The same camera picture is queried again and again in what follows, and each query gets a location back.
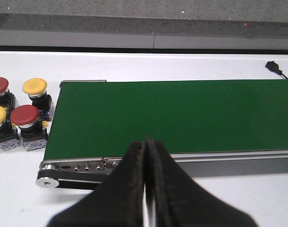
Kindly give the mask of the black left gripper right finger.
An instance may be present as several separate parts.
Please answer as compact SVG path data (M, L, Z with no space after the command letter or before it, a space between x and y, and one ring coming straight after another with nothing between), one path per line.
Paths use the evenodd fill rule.
M161 141L146 138L145 183L154 227L255 227L248 214L213 196L173 160Z

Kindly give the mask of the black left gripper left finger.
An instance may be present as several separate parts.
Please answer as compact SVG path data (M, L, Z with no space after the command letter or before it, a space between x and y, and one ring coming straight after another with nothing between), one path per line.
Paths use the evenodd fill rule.
M50 227L143 226L144 144L132 142L121 160L97 189L56 214Z

